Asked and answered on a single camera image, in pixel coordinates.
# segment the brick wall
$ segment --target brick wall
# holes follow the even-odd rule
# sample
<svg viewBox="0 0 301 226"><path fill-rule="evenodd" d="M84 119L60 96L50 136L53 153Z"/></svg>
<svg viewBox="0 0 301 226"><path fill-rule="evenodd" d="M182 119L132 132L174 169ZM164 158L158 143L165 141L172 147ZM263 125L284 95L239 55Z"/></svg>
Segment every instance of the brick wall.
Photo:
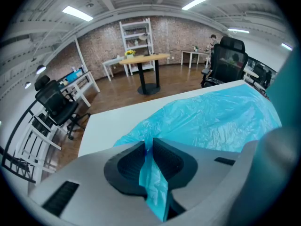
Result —
<svg viewBox="0 0 301 226"><path fill-rule="evenodd" d="M140 18L122 20L122 23L142 21ZM215 34L219 41L223 34L206 25L168 16L150 17L155 53L169 53L169 63L181 62L181 50L192 50L195 45L204 49L211 43L210 35ZM79 46L88 69L97 80L106 76L102 62L124 55L124 47L121 38L119 22L106 24L94 29L78 38ZM138 54L146 53L145 49L138 49ZM189 55L184 54L184 63L189 62ZM167 60L159 61L159 64L167 64ZM71 67L81 65L75 43L63 49L47 66L47 75L51 79L59 79L71 72ZM124 71L122 65L117 65L113 72Z"/></svg>

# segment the chair armrest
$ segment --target chair armrest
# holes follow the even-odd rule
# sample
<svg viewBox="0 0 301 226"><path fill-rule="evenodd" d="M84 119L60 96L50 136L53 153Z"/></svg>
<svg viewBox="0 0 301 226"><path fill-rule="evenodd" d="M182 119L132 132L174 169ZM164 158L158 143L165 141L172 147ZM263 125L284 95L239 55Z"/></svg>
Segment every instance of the chair armrest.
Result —
<svg viewBox="0 0 301 226"><path fill-rule="evenodd" d="M71 100L75 101L71 93L67 93L66 96L69 96Z"/></svg>
<svg viewBox="0 0 301 226"><path fill-rule="evenodd" d="M205 75L205 76L207 76L209 73L210 73L209 69L203 69L202 70L202 74Z"/></svg>

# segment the white pillar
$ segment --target white pillar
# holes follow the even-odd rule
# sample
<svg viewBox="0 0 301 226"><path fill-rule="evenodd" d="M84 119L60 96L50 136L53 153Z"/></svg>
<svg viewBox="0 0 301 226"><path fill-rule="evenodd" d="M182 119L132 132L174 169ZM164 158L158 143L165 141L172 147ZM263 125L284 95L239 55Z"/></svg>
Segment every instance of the white pillar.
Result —
<svg viewBox="0 0 301 226"><path fill-rule="evenodd" d="M85 71L85 72L88 72L88 68L87 68L86 63L85 63L85 61L84 61L83 55L81 54L81 51L80 51L79 42L78 42L78 40L77 40L76 37L75 37L74 40L75 40L75 44L76 44L77 51L78 51L78 53L79 53L79 57L80 57L81 63L83 64L83 67L84 67L84 71Z"/></svg>

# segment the potted plant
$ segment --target potted plant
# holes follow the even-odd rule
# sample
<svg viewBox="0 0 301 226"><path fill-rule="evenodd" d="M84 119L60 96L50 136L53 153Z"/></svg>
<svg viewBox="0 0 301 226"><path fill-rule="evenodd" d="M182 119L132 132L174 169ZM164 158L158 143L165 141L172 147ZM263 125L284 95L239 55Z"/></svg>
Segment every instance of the potted plant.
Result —
<svg viewBox="0 0 301 226"><path fill-rule="evenodd" d="M134 58L134 54L136 53L135 50L128 50L127 52L124 53L124 55L127 57L127 58Z"/></svg>

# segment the plastic bag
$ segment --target plastic bag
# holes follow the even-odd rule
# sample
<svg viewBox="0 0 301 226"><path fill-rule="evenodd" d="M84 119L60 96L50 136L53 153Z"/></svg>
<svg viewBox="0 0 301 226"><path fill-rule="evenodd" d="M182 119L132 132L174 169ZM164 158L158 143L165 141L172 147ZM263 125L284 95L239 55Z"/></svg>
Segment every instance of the plastic bag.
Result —
<svg viewBox="0 0 301 226"><path fill-rule="evenodd" d="M173 101L140 122L114 146L145 141L149 150L154 137L189 146L240 152L252 140L280 127L272 103L248 85ZM147 204L166 219L167 182L152 159L151 150L140 172L146 188Z"/></svg>

